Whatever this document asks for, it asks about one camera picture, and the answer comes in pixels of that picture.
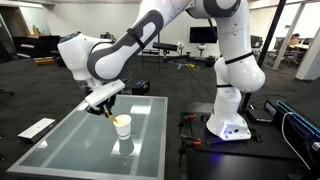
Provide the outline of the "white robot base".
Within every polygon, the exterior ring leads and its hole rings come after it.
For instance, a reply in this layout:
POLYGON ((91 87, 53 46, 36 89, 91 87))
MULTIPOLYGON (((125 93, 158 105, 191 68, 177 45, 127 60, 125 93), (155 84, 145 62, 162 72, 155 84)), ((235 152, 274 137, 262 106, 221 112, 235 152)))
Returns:
POLYGON ((211 114, 206 122, 206 127, 223 141, 248 140, 251 138, 248 124, 239 114, 231 116, 211 114))

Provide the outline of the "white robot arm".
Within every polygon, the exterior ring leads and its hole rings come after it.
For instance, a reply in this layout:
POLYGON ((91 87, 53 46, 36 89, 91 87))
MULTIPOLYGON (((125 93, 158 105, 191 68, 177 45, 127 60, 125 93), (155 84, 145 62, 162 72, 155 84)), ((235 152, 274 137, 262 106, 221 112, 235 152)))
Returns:
POLYGON ((246 0, 142 0, 135 23, 113 44, 101 38, 72 33, 58 43, 58 51, 73 78, 87 93, 86 110, 111 116, 113 84, 127 61, 138 54, 182 12, 195 19, 213 19, 221 57, 216 74, 236 92, 254 92, 265 82, 251 48, 246 0))

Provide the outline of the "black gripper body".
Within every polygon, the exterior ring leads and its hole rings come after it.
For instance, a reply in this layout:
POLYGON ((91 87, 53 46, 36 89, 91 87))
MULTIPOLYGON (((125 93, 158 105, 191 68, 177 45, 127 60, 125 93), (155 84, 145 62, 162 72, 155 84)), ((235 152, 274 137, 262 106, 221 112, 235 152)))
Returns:
POLYGON ((111 109, 115 104, 116 96, 112 95, 110 98, 107 98, 102 103, 98 104, 95 107, 88 106, 86 111, 91 114, 95 115, 102 115, 109 116, 112 114, 111 109))

